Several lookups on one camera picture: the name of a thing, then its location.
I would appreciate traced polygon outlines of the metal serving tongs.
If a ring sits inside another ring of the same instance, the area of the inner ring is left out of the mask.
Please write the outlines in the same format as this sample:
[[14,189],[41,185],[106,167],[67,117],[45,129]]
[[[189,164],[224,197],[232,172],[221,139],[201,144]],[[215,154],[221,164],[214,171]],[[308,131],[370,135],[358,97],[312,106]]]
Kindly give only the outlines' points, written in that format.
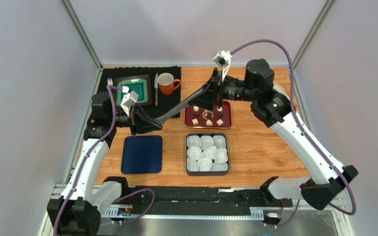
[[165,122],[175,116],[176,114],[180,113],[182,110],[184,110],[187,106],[189,106],[189,103],[197,99],[200,95],[204,94],[207,91],[207,87],[202,87],[198,89],[196,92],[191,94],[188,98],[174,106],[171,110],[166,112],[164,115],[155,118],[154,122],[163,126]]

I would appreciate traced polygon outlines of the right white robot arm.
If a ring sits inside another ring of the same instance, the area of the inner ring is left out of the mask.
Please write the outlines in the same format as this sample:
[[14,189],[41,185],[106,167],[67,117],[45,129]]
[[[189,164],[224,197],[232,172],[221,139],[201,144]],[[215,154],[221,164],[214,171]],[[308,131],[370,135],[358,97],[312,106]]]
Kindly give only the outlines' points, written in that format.
[[303,178],[271,177],[261,190],[273,199],[300,199],[323,210],[358,171],[337,161],[318,142],[291,107],[290,100],[274,90],[274,75],[264,59],[249,61],[243,80],[230,76],[222,79],[214,69],[210,79],[191,95],[189,104],[210,110],[224,100],[250,102],[254,116],[288,144],[309,172]]

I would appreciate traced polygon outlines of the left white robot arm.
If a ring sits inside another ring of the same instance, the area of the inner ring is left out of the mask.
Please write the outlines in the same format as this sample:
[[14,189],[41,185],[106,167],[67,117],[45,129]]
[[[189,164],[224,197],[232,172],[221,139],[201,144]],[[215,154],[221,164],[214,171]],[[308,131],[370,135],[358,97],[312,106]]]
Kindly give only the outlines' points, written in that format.
[[94,191],[94,181],[116,133],[116,106],[112,88],[93,96],[91,120],[84,134],[81,155],[65,189],[56,199],[50,199],[47,213],[55,236],[95,236],[101,226],[102,214],[112,204],[128,200],[140,193],[151,196],[148,207],[133,217],[127,211],[125,223],[144,216],[155,202],[155,192],[142,188],[130,192],[126,178],[108,177]]

